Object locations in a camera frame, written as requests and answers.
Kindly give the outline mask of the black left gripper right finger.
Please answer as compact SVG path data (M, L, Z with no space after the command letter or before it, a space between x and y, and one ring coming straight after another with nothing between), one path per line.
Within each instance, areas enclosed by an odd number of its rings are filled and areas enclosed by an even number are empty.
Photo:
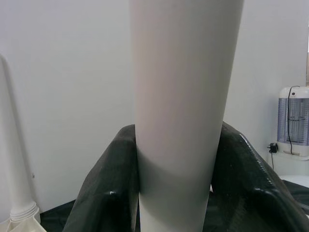
M222 124L211 180L228 232L307 232L309 219L238 130Z

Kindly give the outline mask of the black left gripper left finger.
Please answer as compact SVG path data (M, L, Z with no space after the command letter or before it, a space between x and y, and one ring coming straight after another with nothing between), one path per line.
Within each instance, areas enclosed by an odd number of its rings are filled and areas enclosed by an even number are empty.
M133 232L139 202L135 126L120 129L86 176L66 232Z

